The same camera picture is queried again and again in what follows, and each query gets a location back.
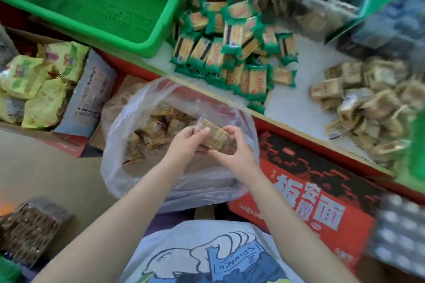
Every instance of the blue package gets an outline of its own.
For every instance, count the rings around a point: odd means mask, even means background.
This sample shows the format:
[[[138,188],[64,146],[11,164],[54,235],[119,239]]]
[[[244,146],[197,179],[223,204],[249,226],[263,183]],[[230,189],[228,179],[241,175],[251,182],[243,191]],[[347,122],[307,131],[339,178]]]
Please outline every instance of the blue package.
[[[109,100],[116,72],[94,50],[90,50],[84,71],[54,132],[90,137],[96,129],[103,104]]]

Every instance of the floor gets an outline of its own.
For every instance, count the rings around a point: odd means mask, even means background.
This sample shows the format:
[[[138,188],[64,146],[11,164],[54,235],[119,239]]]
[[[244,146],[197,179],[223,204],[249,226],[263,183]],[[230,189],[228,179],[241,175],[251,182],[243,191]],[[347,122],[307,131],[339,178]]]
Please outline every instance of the floor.
[[[26,136],[0,130],[0,204],[45,196],[75,217],[63,228],[49,255],[69,243],[114,204],[100,175],[101,158],[73,158]]]

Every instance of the printed graphic on shirt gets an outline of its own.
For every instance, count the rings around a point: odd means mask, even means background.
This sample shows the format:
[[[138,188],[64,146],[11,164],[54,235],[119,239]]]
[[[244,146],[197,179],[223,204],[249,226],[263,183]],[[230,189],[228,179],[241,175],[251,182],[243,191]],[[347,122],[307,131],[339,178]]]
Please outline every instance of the printed graphic on shirt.
[[[166,249],[138,283],[290,283],[252,233],[230,232],[193,249]]]

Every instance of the person's right hand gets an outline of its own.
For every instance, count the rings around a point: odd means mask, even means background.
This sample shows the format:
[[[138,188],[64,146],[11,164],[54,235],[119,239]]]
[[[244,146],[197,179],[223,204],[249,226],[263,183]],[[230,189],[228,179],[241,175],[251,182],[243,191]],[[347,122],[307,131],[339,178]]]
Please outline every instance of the person's right hand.
[[[208,154],[214,157],[220,164],[228,167],[237,180],[248,185],[261,174],[260,167],[255,161],[251,147],[243,137],[242,130],[234,125],[223,128],[232,139],[236,139],[238,149],[234,155],[224,154],[215,150],[209,150]]]

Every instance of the person's left hand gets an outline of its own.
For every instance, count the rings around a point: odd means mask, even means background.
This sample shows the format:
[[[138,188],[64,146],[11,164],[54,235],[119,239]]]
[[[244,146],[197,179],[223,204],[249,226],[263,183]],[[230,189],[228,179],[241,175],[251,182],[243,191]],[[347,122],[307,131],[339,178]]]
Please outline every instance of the person's left hand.
[[[194,131],[194,125],[181,130],[171,142],[164,161],[183,168],[194,156],[200,143],[210,134],[210,128],[202,129],[195,134]]]

